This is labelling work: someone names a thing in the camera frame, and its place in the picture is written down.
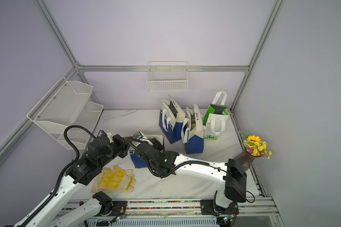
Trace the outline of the blue beige tote bag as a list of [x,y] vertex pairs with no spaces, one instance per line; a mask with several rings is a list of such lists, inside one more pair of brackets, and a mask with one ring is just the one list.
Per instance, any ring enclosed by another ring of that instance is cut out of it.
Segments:
[[[164,138],[162,135],[145,135],[148,138],[148,141],[146,141],[149,145],[153,145],[150,140],[152,138],[157,138],[159,141],[163,140],[162,144],[164,145]],[[129,149],[130,152],[130,158],[135,166],[135,168],[146,168],[146,163],[140,158],[139,155],[135,153],[135,150],[133,148]]]
[[169,100],[162,100],[159,126],[164,132],[170,144],[181,140],[181,131],[186,114],[182,107],[169,95]]
[[194,104],[193,110],[186,109],[186,117],[182,124],[181,140],[187,154],[199,154],[204,150],[204,129],[199,106]]

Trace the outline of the green white takeout bag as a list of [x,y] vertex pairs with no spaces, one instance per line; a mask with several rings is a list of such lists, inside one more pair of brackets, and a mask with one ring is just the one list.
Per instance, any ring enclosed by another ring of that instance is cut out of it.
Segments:
[[227,94],[224,91],[217,92],[212,103],[209,105],[203,120],[204,139],[217,140],[225,131],[226,121],[229,118],[226,103]]

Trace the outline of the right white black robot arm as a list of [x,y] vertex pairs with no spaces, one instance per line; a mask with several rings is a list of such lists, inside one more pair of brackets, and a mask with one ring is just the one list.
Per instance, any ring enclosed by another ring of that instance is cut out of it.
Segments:
[[220,184],[221,189],[215,195],[215,204],[218,207],[228,208],[232,202],[255,202],[254,195],[253,200],[247,199],[247,194],[251,194],[246,189],[247,174],[237,160],[208,162],[174,151],[159,151],[148,142],[133,137],[126,137],[125,142],[135,150],[136,155],[146,163],[148,170],[155,177],[190,175]]

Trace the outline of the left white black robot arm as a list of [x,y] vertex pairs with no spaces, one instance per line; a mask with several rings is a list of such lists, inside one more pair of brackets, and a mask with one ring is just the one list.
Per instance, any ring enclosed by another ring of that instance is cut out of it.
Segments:
[[[78,128],[88,133],[93,141],[80,157],[79,149],[69,139],[70,129]],[[79,125],[71,125],[64,130],[66,142],[74,149],[76,157],[60,172],[54,189],[25,218],[17,222],[15,227],[46,227],[52,222],[62,208],[86,185],[88,185],[104,166],[117,157],[124,158],[128,154],[129,141],[120,135],[112,140],[105,132],[98,137],[88,129]]]

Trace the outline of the white two-tier mesh shelf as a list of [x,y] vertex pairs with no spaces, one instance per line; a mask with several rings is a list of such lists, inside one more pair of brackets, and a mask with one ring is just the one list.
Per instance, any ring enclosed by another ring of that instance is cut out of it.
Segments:
[[80,125],[94,132],[103,105],[92,101],[93,86],[60,78],[27,114],[27,118],[55,139],[65,149],[72,147],[64,138],[70,125]]

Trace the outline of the sunflower bouquet in vase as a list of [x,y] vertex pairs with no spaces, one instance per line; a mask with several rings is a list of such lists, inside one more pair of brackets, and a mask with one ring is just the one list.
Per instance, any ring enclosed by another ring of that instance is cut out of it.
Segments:
[[250,169],[256,158],[271,158],[272,151],[268,150],[267,143],[262,141],[259,136],[246,131],[238,131],[238,133],[242,138],[244,150],[235,157],[235,160],[239,162],[244,171]]

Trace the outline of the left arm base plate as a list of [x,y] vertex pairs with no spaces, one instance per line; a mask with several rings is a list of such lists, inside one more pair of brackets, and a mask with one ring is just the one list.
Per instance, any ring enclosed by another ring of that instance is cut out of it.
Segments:
[[111,205],[106,205],[105,208],[101,208],[97,217],[116,217],[125,214],[127,209],[127,201],[112,201]]

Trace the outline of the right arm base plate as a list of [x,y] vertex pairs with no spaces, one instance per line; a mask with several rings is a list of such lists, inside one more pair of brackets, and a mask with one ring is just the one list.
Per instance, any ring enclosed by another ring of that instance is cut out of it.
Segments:
[[216,205],[214,200],[200,200],[200,209],[202,215],[212,215],[212,216],[221,216],[221,215],[238,215],[239,210],[234,202],[232,202],[229,207],[222,208]]

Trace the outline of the front aluminium rail beam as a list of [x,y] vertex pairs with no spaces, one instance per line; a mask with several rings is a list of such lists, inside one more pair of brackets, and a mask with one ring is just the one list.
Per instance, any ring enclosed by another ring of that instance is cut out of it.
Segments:
[[124,226],[215,226],[234,227],[237,220],[255,217],[258,224],[283,227],[285,224],[271,197],[260,197],[254,203],[236,204],[237,215],[202,215],[201,199],[129,200],[124,215],[97,217],[100,205],[94,199],[82,204],[71,201],[50,222],[51,227],[124,227]]

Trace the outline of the aluminium frame rails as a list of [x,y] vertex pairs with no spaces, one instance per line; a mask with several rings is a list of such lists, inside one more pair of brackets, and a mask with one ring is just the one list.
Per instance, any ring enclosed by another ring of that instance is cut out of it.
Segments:
[[[43,16],[64,51],[70,71],[60,77],[50,67],[54,46],[40,38]],[[80,123],[91,129],[103,109],[84,72],[146,72],[149,91],[186,90],[187,74],[196,72],[247,72],[251,66],[201,65],[186,61],[150,61],[147,65],[80,65],[45,1],[0,1],[0,168],[32,124],[58,141],[65,149],[63,131]]]

